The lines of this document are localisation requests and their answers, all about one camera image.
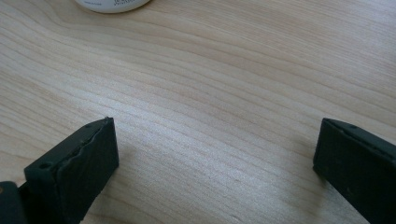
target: textured black surface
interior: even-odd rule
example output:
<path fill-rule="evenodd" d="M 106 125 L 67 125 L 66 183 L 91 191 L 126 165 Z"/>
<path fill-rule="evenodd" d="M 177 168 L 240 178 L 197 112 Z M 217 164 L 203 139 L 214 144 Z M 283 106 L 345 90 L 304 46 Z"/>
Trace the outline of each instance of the textured black surface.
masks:
<path fill-rule="evenodd" d="M 0 223 L 27 224 L 18 188 L 13 182 L 0 182 Z"/>
<path fill-rule="evenodd" d="M 29 222 L 79 223 L 118 166 L 113 119 L 80 128 L 25 168 L 20 192 Z"/>
<path fill-rule="evenodd" d="M 354 125 L 324 119 L 314 170 L 369 222 L 396 223 L 396 146 Z"/>

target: light wood surface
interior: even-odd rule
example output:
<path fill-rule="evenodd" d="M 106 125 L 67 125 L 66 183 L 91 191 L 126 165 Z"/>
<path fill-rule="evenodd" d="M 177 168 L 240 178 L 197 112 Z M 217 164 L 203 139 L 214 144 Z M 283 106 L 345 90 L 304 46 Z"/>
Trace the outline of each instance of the light wood surface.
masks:
<path fill-rule="evenodd" d="M 365 223 L 312 170 L 321 119 L 396 143 L 393 0 L 0 0 L 0 180 L 113 117 L 93 223 Z"/>

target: black object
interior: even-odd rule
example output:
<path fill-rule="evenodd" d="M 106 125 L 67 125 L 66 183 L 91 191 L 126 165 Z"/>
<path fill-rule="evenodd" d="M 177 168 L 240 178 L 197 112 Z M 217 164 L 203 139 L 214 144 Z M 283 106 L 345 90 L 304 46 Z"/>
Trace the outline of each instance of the black object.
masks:
<path fill-rule="evenodd" d="M 354 125 L 323 119 L 314 170 L 370 223 L 396 223 L 396 146 Z"/>
<path fill-rule="evenodd" d="M 26 167 L 18 191 L 0 183 L 0 223 L 78 224 L 118 166 L 114 120 L 89 123 Z"/>

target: table surface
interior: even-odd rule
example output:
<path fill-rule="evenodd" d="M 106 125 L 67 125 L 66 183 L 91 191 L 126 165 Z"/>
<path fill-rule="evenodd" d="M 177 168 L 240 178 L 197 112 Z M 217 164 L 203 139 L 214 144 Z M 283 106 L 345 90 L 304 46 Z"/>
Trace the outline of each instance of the table surface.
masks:
<path fill-rule="evenodd" d="M 395 36 L 392 0 L 0 0 L 0 179 L 109 116 L 83 224 L 365 223 L 312 158 L 322 118 L 396 143 Z"/>

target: white jar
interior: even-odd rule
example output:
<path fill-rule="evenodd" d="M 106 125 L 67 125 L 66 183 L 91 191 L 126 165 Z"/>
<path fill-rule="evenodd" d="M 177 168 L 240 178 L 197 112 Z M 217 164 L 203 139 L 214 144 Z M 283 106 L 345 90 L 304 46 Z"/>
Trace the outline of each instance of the white jar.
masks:
<path fill-rule="evenodd" d="M 76 0 L 82 7 L 103 13 L 128 11 L 145 5 L 149 0 Z"/>

